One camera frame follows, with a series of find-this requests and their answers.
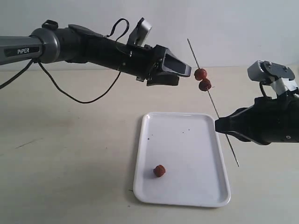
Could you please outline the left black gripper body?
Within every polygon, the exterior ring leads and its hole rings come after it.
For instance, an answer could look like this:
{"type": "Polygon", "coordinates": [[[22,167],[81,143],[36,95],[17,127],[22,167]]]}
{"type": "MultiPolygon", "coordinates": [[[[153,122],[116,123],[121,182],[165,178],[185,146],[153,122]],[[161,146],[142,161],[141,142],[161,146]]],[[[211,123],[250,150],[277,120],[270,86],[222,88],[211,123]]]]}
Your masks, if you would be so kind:
{"type": "Polygon", "coordinates": [[[168,48],[136,44],[123,44],[103,38],[102,65],[104,67],[147,79],[156,63],[160,63],[168,48]]]}

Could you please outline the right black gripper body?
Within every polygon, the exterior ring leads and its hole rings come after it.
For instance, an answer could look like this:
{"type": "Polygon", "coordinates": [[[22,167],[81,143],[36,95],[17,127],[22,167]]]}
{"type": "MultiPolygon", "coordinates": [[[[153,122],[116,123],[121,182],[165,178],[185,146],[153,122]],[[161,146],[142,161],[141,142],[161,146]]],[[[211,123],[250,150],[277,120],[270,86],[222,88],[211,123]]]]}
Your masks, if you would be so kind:
{"type": "Polygon", "coordinates": [[[287,94],[276,99],[255,98],[252,106],[217,119],[215,130],[259,145],[298,143],[299,98],[287,94]]]}

